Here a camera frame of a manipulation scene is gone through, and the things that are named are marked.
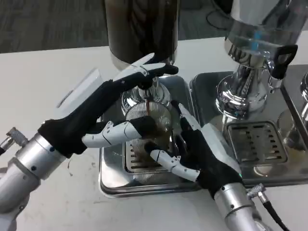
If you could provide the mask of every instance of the white countertop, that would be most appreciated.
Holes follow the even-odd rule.
[[[223,38],[180,41],[176,65],[190,81],[202,72],[234,70]],[[308,31],[298,41],[293,64],[308,64]],[[0,141],[13,126],[31,138],[52,117],[56,104],[93,67],[104,78],[118,72],[108,47],[0,54]],[[0,158],[6,166],[17,147]],[[74,155],[31,194],[18,217],[18,231],[226,231],[208,191],[107,199],[98,189],[98,150]],[[267,195],[291,231],[307,226],[308,185],[269,188]],[[281,229],[256,201],[264,221]]]

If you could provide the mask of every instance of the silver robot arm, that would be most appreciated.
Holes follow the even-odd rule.
[[[167,64],[148,64],[149,54],[114,81],[103,82],[93,70],[58,105],[60,119],[45,121],[34,137],[28,139],[17,129],[7,133],[0,144],[0,155],[14,143],[21,146],[7,168],[0,170],[0,230],[16,230],[16,218],[27,205],[29,195],[67,158],[82,154],[88,147],[111,146],[155,132],[149,116],[121,123],[96,123],[121,93],[135,86],[148,85],[157,75],[176,74],[178,68]]]

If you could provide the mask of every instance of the floor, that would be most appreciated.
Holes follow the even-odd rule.
[[[210,0],[182,0],[179,39],[222,37]],[[0,0],[0,53],[108,45],[101,0]]]

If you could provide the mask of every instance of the metal cylinder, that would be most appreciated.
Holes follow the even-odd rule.
[[[214,200],[226,225],[231,231],[270,231],[246,193],[242,184],[232,183],[215,194]]]
[[[64,160],[38,133],[16,153],[18,161],[39,179],[46,179]]]
[[[267,92],[261,82],[263,69],[239,65],[217,86],[216,106],[225,116],[249,119],[263,110]]]
[[[12,137],[7,137],[1,144],[0,148],[7,151],[14,144]]]
[[[0,179],[0,214],[16,209],[40,185],[40,180],[15,158]]]
[[[153,62],[174,63],[180,0],[105,0],[103,8],[117,68],[152,52]]]
[[[231,16],[235,20],[226,38],[228,55],[262,63],[262,58],[274,57],[278,47],[296,44],[308,16],[308,2],[234,0]],[[248,65],[257,68],[255,63]]]

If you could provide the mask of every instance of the robotic hand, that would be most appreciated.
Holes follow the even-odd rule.
[[[16,218],[27,205],[30,193],[66,158],[82,154],[88,147],[111,146],[156,131],[156,123],[149,116],[97,123],[124,91],[135,86],[150,86],[154,77],[178,72],[175,66],[149,64],[153,58],[153,53],[141,58],[114,81],[103,82],[98,70],[90,72],[88,78],[61,101],[59,107],[64,107],[67,115],[45,121],[31,140],[15,128],[7,133],[8,138],[0,144],[0,155],[13,143],[22,148],[7,168],[0,169],[1,231],[16,230]]]
[[[189,155],[171,157],[154,143],[147,143],[149,155],[172,173],[208,189],[231,231],[270,231],[251,200],[262,189],[255,187],[247,193],[240,167],[228,155],[231,150],[221,133],[211,124],[201,128],[182,104],[173,101],[172,105],[180,115],[181,136]]]

